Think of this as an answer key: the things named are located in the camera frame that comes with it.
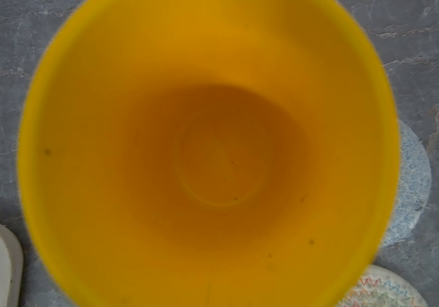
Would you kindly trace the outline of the yellow mug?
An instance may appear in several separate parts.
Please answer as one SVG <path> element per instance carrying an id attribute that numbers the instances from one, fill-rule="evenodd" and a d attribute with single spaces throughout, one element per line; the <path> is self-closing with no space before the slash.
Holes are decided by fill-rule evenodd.
<path id="1" fill-rule="evenodd" d="M 334 306 L 387 229 L 397 114 L 336 1 L 85 1 L 31 80 L 17 170 L 78 306 Z"/>

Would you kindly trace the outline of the blue grey woven coaster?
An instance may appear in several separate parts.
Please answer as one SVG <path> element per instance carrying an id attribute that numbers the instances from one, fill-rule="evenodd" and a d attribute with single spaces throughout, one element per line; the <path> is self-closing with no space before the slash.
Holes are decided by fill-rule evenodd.
<path id="1" fill-rule="evenodd" d="M 432 186 L 429 157 L 420 138 L 402 120 L 400 133 L 400 170 L 397 194 L 387 230 L 379 247 L 406 240 L 426 207 Z"/>

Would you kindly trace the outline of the cream woven round coaster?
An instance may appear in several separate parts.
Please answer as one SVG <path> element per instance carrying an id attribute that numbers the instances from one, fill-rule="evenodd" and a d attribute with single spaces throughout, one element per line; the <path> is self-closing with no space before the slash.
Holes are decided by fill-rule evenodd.
<path id="1" fill-rule="evenodd" d="M 427 307 L 421 294 L 405 279 L 383 267 L 370 265 L 336 304 L 342 307 Z"/>

